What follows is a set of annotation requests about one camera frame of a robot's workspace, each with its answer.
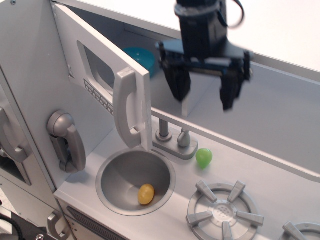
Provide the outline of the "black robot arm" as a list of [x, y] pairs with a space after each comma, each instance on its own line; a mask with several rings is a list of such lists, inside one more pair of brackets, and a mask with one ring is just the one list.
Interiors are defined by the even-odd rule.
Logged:
[[227, 5], [224, 0], [178, 0], [181, 39], [157, 43], [159, 65], [173, 97], [182, 102], [191, 90], [190, 73], [219, 76], [223, 110], [233, 108], [242, 85], [252, 75], [254, 54], [232, 44], [228, 37]]

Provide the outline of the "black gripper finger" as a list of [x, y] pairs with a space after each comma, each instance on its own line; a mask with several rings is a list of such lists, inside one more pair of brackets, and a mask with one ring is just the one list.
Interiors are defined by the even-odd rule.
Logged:
[[220, 100], [223, 110], [228, 111], [233, 108], [234, 101], [240, 97], [244, 78], [238, 70], [229, 69], [220, 79]]
[[191, 90], [190, 73], [180, 66], [172, 66], [167, 63], [162, 65], [166, 81], [173, 97], [182, 102]]

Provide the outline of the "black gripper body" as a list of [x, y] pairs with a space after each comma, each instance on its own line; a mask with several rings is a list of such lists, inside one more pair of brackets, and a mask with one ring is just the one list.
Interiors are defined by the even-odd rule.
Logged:
[[190, 72], [249, 80], [252, 52], [230, 43], [225, 8], [176, 8], [181, 39], [157, 44], [167, 80], [188, 80]]

